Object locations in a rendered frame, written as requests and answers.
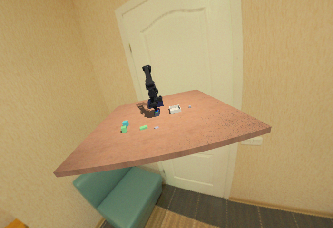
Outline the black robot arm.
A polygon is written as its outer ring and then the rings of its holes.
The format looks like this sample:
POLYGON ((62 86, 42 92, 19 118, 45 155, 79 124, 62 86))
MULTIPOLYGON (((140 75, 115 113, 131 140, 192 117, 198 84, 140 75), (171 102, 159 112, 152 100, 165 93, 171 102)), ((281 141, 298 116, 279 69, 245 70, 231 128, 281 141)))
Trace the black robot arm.
POLYGON ((153 81, 153 79, 152 79, 152 77, 151 77, 151 66, 149 66, 149 65, 146 65, 146 66, 143 66, 143 71, 144 71, 144 73, 145 73, 145 75, 146 75, 146 83, 145 83, 145 85, 146 85, 146 89, 148 90, 148 96, 149 97, 154 97, 155 95, 156 95, 156 97, 155 97, 155 102, 157 102, 157 101, 159 101, 159 102, 162 102, 162 97, 161 96, 157 96, 157 94, 158 94, 158 89, 156 89, 156 87, 155 87, 155 83, 154 83, 154 81, 153 81))

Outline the white shallow tray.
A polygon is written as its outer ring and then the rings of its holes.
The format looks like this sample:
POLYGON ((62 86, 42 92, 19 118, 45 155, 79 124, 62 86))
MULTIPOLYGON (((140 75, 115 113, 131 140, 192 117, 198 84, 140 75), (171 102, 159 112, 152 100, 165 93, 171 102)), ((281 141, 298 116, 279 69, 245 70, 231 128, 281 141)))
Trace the white shallow tray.
POLYGON ((169 110, 171 114, 181 112, 181 108, 179 105, 169 106, 169 110))

